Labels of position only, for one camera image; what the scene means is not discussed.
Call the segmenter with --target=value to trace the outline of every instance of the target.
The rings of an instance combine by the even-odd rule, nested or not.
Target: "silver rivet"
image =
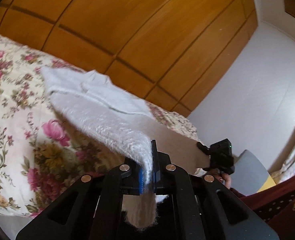
[[[168,164],[168,165],[166,165],[166,169],[167,169],[168,171],[174,171],[174,170],[176,169],[176,167],[175,167],[175,165],[173,165],[173,164]]]
[[[207,181],[207,182],[213,182],[214,177],[212,175],[205,175],[204,180]]]
[[[84,176],[82,176],[81,181],[83,181],[83,182],[89,182],[91,179],[92,178],[91,178],[90,175],[84,175]]]
[[[120,170],[121,170],[121,171],[128,171],[128,170],[129,170],[129,165],[127,165],[127,164],[122,164],[122,165],[120,166]]]

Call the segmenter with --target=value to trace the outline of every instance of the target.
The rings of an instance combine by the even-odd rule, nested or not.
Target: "maroon clothing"
[[[289,233],[295,229],[295,176],[250,196],[244,196],[233,188],[231,191],[259,216],[260,211],[266,212],[267,209],[275,212],[275,215],[269,217],[269,220],[266,219],[266,222],[278,233],[280,239],[288,237]]]

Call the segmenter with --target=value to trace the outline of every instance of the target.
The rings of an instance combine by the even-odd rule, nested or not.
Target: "yellow flower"
[[[42,155],[46,158],[45,164],[50,170],[57,171],[64,166],[62,150],[56,144],[48,144],[46,149],[42,151]]]
[[[0,195],[0,206],[1,207],[7,207],[9,205],[9,202],[4,198],[2,195]]]

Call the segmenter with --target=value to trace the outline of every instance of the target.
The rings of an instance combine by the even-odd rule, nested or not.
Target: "fuzzy white cloth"
[[[187,172],[193,174],[196,167],[204,167],[204,155],[196,147],[195,140],[157,123],[143,99],[116,87],[108,76],[96,71],[79,73],[68,68],[48,67],[43,67],[41,74],[46,94],[56,111],[79,131],[133,159],[143,168],[145,193],[126,195],[123,201],[127,219],[134,226],[145,228],[153,224],[156,201],[165,198],[156,198],[148,191],[153,169],[152,139],[157,140],[159,151],[169,154],[172,163]]]

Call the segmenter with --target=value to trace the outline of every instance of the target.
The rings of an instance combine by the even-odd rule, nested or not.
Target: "black device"
[[[234,158],[232,156],[232,146],[228,139],[224,139],[214,143],[210,148],[200,142],[197,142],[197,147],[206,155],[210,156],[210,166],[203,168],[205,171],[218,168],[220,171],[231,175],[234,173]]]
[[[279,239],[275,231],[211,175],[202,178],[153,152],[153,191],[169,195],[163,222],[138,232],[123,221],[123,195],[139,195],[141,167],[125,159],[105,177],[85,175],[24,227],[16,240],[257,240]]]

